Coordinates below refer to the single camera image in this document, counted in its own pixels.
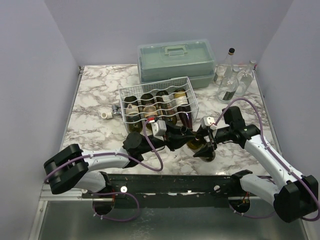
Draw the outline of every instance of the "gray-green plastic box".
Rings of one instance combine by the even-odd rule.
[[[141,83],[189,77],[194,89],[212,81],[216,58],[206,39],[141,45],[138,72]]]

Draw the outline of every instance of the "marble countertop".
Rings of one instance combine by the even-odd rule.
[[[140,82],[137,65],[86,66],[76,94],[63,147],[75,143],[86,150],[112,150],[121,147],[127,137],[122,118],[102,119],[100,114],[111,112],[111,105],[119,104],[119,88],[138,84]],[[226,107],[226,104],[216,99],[217,89],[218,87],[211,83],[206,88],[194,90],[199,112],[193,129],[198,129],[202,117],[210,115],[217,119],[222,109]],[[264,135],[274,146],[274,139],[256,80],[252,82],[244,97],[257,106],[263,121]],[[244,101],[238,101],[235,105],[240,107],[247,124],[253,123],[259,126],[258,118],[251,106]],[[219,128],[225,126],[223,120],[218,124]],[[176,151],[165,148],[159,153],[164,163],[161,172],[151,171],[141,165],[126,169],[109,168],[105,172],[113,174],[231,175],[248,169],[256,175],[269,175],[253,156],[233,143],[218,145],[216,157],[212,162],[193,158],[193,152],[186,145]],[[154,153],[146,153],[143,157],[145,164],[155,168],[159,167],[159,160]]]

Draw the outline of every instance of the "white wire basket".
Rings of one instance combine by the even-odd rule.
[[[177,105],[176,105],[176,101],[174,99],[174,93],[175,90],[183,88],[185,89],[185,93],[187,95],[187,99],[188,99],[188,106],[190,106],[191,111],[177,111]],[[126,131],[129,133],[129,126],[127,122],[127,117],[129,115],[126,114],[126,108],[125,103],[129,104],[131,102],[125,102],[125,98],[126,97],[130,97],[130,96],[135,96],[137,98],[137,101],[139,103],[139,113],[137,113],[136,115],[140,115],[140,120],[135,121],[135,122],[130,122],[130,124],[133,123],[137,123],[137,122],[144,122],[145,120],[147,120],[145,118],[145,115],[147,112],[143,112],[143,107],[141,104],[141,96],[143,94],[152,94],[153,95],[153,99],[156,106],[156,111],[154,112],[148,112],[148,114],[151,113],[155,113],[157,112],[158,117],[161,118],[163,116],[165,117],[171,117],[173,115],[163,115],[161,109],[158,108],[158,102],[157,102],[157,97],[156,94],[159,91],[167,91],[168,92],[168,96],[170,98],[170,105],[172,106],[172,108],[168,109],[168,110],[174,110],[174,114],[173,115],[178,115],[179,113],[191,113],[192,116],[192,120],[195,121],[197,119],[197,115],[198,115],[198,111],[199,111],[199,105],[195,96],[195,92],[190,84],[190,80],[188,77],[179,77],[179,78],[174,78],[174,79],[170,79],[170,80],[164,80],[164,81],[157,81],[157,82],[151,82],[151,83],[146,83],[146,84],[140,84],[140,85],[136,85],[136,86],[129,86],[129,87],[123,87],[119,89],[119,95],[120,95],[120,104],[121,104],[121,112],[122,112],[122,119],[126,128]],[[177,116],[177,119],[179,120],[177,122],[177,125],[181,125],[181,120],[180,118]]]

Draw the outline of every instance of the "white wall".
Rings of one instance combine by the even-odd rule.
[[[42,0],[2,2],[0,33],[0,238],[24,240],[79,70]]]
[[[259,60],[292,0],[45,0],[79,65],[135,64],[137,46],[209,39]]]
[[[320,1],[295,0],[257,74],[284,157],[320,181]]]

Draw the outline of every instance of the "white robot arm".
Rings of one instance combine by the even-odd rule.
[[[217,129],[213,125],[213,117],[204,117],[201,120],[197,134],[208,136],[209,142],[207,147],[198,151],[193,155],[194,157],[214,158],[214,150],[219,143],[229,141],[237,143],[260,162],[275,184],[244,170],[233,174],[230,178],[236,189],[250,192],[273,205],[279,217],[288,223],[317,210],[315,201],[299,181],[302,180],[318,197],[318,182],[312,175],[304,176],[278,154],[266,139],[263,141],[260,130],[255,125],[245,124],[238,107],[230,107],[224,113],[224,121],[229,126]],[[149,136],[156,149],[167,146],[174,151],[195,137],[187,128],[172,127],[167,124],[166,129],[163,129],[164,123],[161,120],[156,123],[158,124],[153,125],[157,129],[161,128],[162,131],[159,132],[165,135],[160,139],[158,136]],[[146,138],[137,132],[128,135],[123,142],[123,147],[109,151],[82,151],[77,144],[73,144],[44,164],[46,179],[53,194],[60,194],[71,188],[98,193],[107,187],[108,177],[97,171],[108,168],[130,168],[137,163],[148,167],[141,163],[142,154],[151,150],[151,145],[147,143]]]

